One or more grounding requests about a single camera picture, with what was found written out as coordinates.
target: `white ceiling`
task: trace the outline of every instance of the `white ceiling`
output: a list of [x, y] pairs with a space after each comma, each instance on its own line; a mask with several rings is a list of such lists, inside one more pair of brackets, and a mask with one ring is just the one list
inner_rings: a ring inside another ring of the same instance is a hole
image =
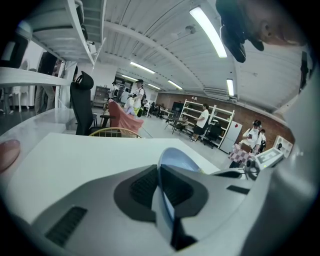
[[[238, 63], [226, 49], [227, 58], [219, 58], [202, 28], [189, 14], [200, 5], [217, 31], [220, 17], [216, 0], [106, 0], [104, 24], [103, 0], [82, 0], [89, 39], [97, 48], [106, 37], [100, 61], [118, 66], [118, 74], [172, 92], [210, 96], [204, 88], [224, 90], [226, 79], [233, 79], [237, 100], [274, 112], [292, 99], [299, 90], [301, 48], [265, 45], [256, 50], [246, 42], [246, 61]], [[190, 33], [187, 26], [194, 27]], [[138, 63], [155, 74], [130, 65]]]

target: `black office chair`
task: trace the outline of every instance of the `black office chair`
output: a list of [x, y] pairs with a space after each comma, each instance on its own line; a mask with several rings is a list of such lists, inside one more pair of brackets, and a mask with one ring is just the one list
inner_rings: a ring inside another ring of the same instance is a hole
[[75, 82], [70, 86], [70, 100], [73, 106], [75, 118], [77, 120], [76, 135], [89, 135], [101, 128], [105, 128], [108, 119], [115, 118], [110, 115], [100, 115], [103, 118], [102, 126], [97, 125], [96, 115], [92, 113], [91, 109], [91, 89], [94, 86], [94, 80], [90, 75], [81, 71]]
[[211, 145], [211, 148], [213, 149], [214, 148], [213, 142], [217, 140], [221, 132], [222, 132], [222, 129], [219, 123], [216, 123], [215, 125], [211, 125], [211, 127], [209, 127], [209, 130], [204, 136], [203, 144], [206, 145], [206, 142], [208, 142]]

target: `desk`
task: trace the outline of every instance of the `desk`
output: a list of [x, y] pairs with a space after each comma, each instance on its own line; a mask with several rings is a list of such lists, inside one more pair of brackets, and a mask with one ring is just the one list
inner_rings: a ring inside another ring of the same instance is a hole
[[157, 164], [169, 147], [186, 153], [206, 174], [219, 171], [176, 138], [101, 138], [50, 133], [21, 163], [3, 198], [12, 213], [32, 223], [44, 209], [82, 184]]

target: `brick wall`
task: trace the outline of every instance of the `brick wall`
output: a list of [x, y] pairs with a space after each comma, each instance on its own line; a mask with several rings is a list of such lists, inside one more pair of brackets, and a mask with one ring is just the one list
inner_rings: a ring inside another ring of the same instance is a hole
[[[192, 100], [191, 97], [192, 97], [191, 95], [159, 93], [156, 103], [163, 104], [165, 108], [171, 109], [174, 102], [184, 103], [186, 99], [188, 101], [191, 101]], [[236, 140], [237, 143], [242, 140], [242, 135], [245, 133], [245, 131], [249, 128], [252, 128], [252, 122], [257, 119], [261, 121], [262, 128], [265, 129], [266, 149], [270, 149], [274, 145], [277, 135], [280, 135], [281, 137], [285, 138], [287, 141], [291, 142], [292, 144], [295, 143], [295, 138], [288, 127], [282, 125], [281, 123], [265, 115], [254, 112], [242, 106], [238, 106], [232, 103], [222, 102], [219, 100], [214, 100], [211, 98], [197, 96], [197, 103], [201, 103], [201, 104], [207, 103], [209, 104], [209, 106], [216, 105], [218, 108], [228, 110], [228, 111], [234, 110], [233, 121], [239, 124], [242, 124], [241, 132], [239, 134], [239, 137]]]

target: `headphones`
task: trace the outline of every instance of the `headphones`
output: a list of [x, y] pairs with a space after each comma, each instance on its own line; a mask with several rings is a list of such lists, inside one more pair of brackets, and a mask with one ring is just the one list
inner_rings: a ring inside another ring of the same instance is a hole
[[257, 126], [259, 128], [262, 128], [262, 125], [261, 125], [261, 121], [259, 120], [255, 120], [254, 122], [252, 122], [253, 126]]

